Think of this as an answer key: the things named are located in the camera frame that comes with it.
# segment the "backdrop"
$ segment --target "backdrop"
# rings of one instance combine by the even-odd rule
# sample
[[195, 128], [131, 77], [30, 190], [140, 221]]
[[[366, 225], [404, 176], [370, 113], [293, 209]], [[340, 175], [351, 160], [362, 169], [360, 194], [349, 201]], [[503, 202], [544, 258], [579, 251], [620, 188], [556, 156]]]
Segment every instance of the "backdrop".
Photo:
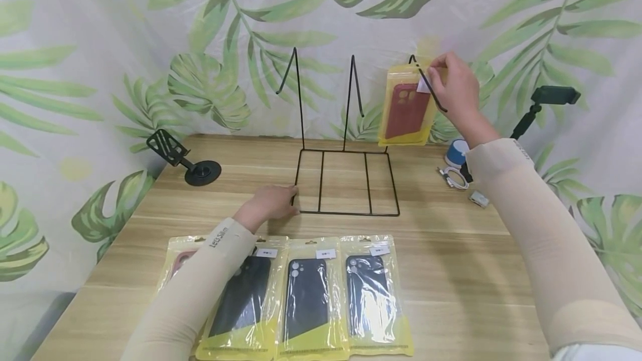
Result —
[[[351, 54], [373, 140], [386, 70], [456, 50], [504, 135], [536, 86], [573, 86], [522, 138], [642, 317], [642, 0], [0, 0], [0, 358], [29, 359], [161, 163], [156, 128], [339, 138]], [[431, 142], [457, 137], [439, 116]]]

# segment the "table surface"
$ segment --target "table surface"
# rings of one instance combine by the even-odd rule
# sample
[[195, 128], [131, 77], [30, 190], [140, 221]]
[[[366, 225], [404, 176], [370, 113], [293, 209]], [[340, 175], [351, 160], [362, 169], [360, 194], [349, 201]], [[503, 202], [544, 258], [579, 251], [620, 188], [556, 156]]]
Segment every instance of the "table surface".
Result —
[[[341, 142], [307, 140], [307, 148]], [[191, 187], [166, 167], [47, 336], [34, 360], [118, 360], [155, 288], [170, 237], [206, 235], [264, 184], [292, 184], [300, 140], [198, 134], [192, 162], [213, 159], [223, 173]], [[380, 150], [348, 143], [347, 149]], [[495, 209], [449, 188], [436, 172], [445, 147], [392, 147], [398, 217], [301, 214], [269, 222], [259, 234], [291, 238], [393, 234], [403, 311], [419, 360], [545, 360], [531, 286], [514, 241]], [[321, 153], [301, 155], [301, 209], [318, 206]], [[368, 212], [364, 155], [323, 155], [323, 211]], [[385, 155], [367, 155], [373, 212], [396, 210]], [[370, 357], [372, 360], [400, 356]]]

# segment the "beige arm sleeve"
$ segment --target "beige arm sleeve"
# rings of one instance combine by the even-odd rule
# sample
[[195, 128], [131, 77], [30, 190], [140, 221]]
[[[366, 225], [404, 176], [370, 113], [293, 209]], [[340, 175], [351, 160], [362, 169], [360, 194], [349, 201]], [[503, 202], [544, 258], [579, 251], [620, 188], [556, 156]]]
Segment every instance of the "beige arm sleeve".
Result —
[[153, 299], [122, 360], [187, 360], [207, 315], [256, 239], [232, 218], [221, 222]]
[[642, 351], [642, 331], [600, 260], [519, 144], [478, 145], [466, 160], [521, 250], [551, 352], [576, 343]]

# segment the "yellow packaging bag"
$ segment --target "yellow packaging bag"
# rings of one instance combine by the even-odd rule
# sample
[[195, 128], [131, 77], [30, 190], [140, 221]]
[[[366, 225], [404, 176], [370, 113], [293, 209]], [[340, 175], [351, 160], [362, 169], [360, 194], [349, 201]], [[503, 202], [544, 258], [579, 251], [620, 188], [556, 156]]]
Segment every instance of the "yellow packaging bag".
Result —
[[290, 240], [277, 361], [340, 361], [348, 349], [339, 239]]
[[414, 346], [408, 319], [401, 311], [392, 236], [342, 237], [341, 253], [351, 354], [412, 356]]
[[288, 241], [275, 236], [257, 241], [207, 319], [199, 360], [274, 359]]
[[[165, 254], [165, 264], [163, 265], [159, 282], [156, 284], [156, 292], [159, 292], [168, 284], [174, 274], [178, 272], [178, 269], [202, 246], [203, 241], [205, 241], [205, 238], [202, 236], [180, 236], [169, 239], [167, 252]], [[201, 333], [197, 335], [197, 341], [194, 343], [191, 356], [194, 356], [196, 353], [200, 336]]]
[[386, 98], [379, 128], [379, 146], [426, 145], [435, 120], [436, 105], [430, 94], [417, 92], [417, 63], [393, 66], [388, 70]]

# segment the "red phone case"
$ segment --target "red phone case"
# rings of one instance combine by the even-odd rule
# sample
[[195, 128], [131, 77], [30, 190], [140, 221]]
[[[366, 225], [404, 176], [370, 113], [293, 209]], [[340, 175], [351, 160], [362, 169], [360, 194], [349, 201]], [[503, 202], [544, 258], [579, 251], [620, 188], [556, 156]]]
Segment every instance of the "red phone case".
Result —
[[424, 123], [430, 95], [417, 92], [418, 84], [397, 84], [392, 91], [386, 139], [417, 133]]

